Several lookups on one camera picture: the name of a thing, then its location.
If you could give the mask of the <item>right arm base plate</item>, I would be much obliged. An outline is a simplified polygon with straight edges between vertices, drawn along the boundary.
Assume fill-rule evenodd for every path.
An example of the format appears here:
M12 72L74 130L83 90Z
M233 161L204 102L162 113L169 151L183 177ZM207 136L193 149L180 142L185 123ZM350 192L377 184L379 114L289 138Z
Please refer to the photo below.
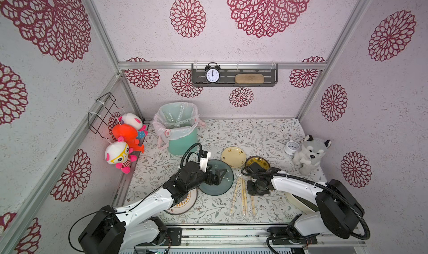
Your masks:
M267 231L273 237L271 240L273 245L316 245L318 243L316 237L303 239L303 236L295 228L271 226Z

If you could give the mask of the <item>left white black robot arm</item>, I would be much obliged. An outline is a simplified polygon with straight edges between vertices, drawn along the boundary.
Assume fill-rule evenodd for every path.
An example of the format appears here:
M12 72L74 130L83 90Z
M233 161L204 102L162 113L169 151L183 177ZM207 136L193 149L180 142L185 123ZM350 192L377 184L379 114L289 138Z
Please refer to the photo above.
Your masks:
M227 170L188 162L146 198L119 208L107 205L91 213L92 220L78 237L85 254L118 254L143 243L160 244L167 227L157 214L181 203L201 184L218 186Z

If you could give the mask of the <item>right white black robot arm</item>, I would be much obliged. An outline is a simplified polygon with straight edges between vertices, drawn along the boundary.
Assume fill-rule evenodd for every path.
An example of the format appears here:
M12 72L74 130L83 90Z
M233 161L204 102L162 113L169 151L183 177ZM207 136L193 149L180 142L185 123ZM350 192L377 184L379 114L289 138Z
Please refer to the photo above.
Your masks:
M252 196L264 196L276 190L295 195L318 208L313 213L296 216L288 224L285 233L291 235L293 241L327 232L343 239L370 239L363 207L340 181L314 182L275 167L265 170L257 163L243 168L241 173L252 178L247 184Z

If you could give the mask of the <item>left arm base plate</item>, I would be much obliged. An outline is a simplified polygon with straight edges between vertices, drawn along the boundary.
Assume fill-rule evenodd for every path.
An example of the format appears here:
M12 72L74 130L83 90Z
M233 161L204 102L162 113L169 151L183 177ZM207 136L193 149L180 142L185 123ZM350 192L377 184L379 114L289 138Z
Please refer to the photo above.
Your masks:
M137 246L180 246L182 241L182 231L180 227L168 227L166 232L161 232L154 241L141 243Z

